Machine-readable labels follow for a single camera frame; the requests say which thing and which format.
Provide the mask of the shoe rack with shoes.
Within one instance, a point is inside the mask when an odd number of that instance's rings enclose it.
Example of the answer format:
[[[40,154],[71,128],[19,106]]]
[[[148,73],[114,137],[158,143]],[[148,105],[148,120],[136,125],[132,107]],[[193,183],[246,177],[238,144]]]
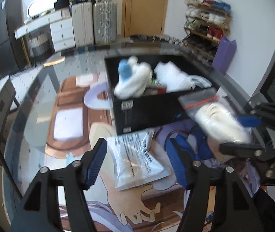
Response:
[[[221,40],[230,35],[231,5],[222,0],[185,0],[186,37],[182,43],[200,60],[212,62]]]

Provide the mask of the cream rope coil bag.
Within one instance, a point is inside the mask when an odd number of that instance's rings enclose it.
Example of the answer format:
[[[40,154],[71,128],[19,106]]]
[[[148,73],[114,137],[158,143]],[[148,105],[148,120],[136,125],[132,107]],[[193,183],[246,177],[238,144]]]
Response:
[[[250,143],[250,129],[244,127],[216,94],[214,88],[182,95],[179,103],[186,114],[207,135],[219,143]]]

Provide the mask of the white drawer desk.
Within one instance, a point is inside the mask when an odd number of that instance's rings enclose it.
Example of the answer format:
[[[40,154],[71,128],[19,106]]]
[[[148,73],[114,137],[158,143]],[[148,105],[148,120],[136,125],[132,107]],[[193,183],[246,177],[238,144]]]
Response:
[[[60,9],[31,20],[14,31],[15,39],[34,32],[49,32],[55,52],[72,49],[76,46],[70,9]]]

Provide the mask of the black cardboard box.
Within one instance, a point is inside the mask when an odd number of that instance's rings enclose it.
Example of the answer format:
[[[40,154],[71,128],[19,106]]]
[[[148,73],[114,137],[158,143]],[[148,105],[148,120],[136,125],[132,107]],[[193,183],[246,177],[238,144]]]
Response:
[[[104,59],[113,103],[115,128],[118,135],[158,127],[188,118],[178,98],[181,95],[201,91],[202,88],[200,87],[179,92],[143,95],[138,98],[131,97],[125,100],[117,98],[113,93],[113,89],[119,81],[119,62],[125,58],[127,58],[126,55]],[[138,55],[137,58],[139,61],[150,64],[152,69],[159,62],[173,62],[181,71],[189,75],[204,77],[211,82],[213,88],[219,89],[218,84],[208,76],[208,72],[182,55]]]

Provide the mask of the oval mirror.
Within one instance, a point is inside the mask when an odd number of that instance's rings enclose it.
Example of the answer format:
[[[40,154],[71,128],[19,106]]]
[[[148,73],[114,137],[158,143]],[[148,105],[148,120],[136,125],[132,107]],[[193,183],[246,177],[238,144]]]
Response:
[[[55,10],[57,0],[33,0],[27,8],[27,17],[34,19]]]

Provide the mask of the red white snack bag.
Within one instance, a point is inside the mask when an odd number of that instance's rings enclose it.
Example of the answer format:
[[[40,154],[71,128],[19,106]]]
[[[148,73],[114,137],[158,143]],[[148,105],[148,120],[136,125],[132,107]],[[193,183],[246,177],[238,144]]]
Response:
[[[165,87],[153,87],[153,88],[146,88],[145,93],[147,95],[158,95],[158,94],[165,94],[166,88]]]

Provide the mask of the purple bag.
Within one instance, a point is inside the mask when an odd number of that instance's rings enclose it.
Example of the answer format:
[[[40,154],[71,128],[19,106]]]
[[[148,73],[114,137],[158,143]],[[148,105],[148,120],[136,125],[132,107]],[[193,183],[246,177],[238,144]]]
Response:
[[[236,49],[236,40],[230,41],[226,36],[223,36],[218,45],[212,67],[225,75],[235,55]]]

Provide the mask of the white blue plush toy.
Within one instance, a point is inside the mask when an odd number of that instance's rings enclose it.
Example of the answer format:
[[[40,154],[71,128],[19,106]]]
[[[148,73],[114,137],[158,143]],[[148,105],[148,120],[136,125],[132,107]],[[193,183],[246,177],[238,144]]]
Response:
[[[147,62],[138,63],[136,56],[122,59],[118,66],[119,81],[114,95],[121,100],[141,97],[151,80],[153,71]]]

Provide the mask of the green medicine pouch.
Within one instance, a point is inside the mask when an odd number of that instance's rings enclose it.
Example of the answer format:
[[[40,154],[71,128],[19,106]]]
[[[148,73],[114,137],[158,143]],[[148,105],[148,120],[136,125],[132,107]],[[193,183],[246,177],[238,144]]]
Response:
[[[163,86],[163,84],[161,83],[161,82],[159,82],[157,79],[155,79],[155,78],[152,78],[151,80],[150,80],[150,84],[152,85],[152,86]]]

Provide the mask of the white suitcase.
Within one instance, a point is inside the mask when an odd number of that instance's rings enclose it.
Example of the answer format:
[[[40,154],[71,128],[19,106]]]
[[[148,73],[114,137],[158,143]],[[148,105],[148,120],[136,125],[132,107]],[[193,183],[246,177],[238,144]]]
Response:
[[[92,3],[83,2],[72,6],[72,25],[76,47],[92,46],[95,43],[93,33]]]

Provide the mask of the black refrigerator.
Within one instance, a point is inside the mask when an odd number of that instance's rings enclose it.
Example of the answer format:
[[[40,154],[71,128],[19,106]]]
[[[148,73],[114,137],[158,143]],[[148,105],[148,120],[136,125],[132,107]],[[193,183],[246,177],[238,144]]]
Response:
[[[5,77],[22,70],[26,55],[15,30],[22,25],[21,0],[0,2],[0,74]]]

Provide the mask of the silver suitcase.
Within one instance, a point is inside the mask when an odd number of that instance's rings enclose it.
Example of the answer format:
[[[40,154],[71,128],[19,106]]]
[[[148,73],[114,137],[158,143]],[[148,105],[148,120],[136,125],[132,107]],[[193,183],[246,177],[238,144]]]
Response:
[[[110,44],[117,38],[117,3],[96,2],[93,5],[93,26],[96,44]]]

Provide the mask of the white foam piece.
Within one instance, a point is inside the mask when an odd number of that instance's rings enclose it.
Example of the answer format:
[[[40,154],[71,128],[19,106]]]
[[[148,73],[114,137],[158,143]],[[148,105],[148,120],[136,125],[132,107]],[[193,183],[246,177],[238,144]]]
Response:
[[[166,86],[166,92],[178,92],[195,89],[191,77],[180,70],[173,62],[159,62],[154,69],[157,80]]]

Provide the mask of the woven laundry basket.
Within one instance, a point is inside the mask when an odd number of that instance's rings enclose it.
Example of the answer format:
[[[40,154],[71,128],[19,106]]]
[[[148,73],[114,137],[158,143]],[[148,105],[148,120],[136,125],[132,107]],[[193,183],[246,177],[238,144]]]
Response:
[[[37,36],[30,36],[29,47],[32,57],[52,55],[50,37],[46,32],[41,32]]]

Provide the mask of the wooden door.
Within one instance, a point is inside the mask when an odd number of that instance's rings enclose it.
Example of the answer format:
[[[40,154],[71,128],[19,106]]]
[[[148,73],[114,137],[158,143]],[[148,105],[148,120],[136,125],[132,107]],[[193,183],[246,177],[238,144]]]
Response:
[[[123,0],[122,36],[162,34],[167,5],[168,0]]]

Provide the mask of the white medicine pouch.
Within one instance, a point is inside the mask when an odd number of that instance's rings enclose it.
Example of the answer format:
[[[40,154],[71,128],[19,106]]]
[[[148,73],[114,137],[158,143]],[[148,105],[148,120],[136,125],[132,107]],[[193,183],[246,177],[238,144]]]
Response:
[[[114,163],[114,183],[118,191],[142,186],[171,174],[171,170],[150,152],[154,129],[107,137]]]

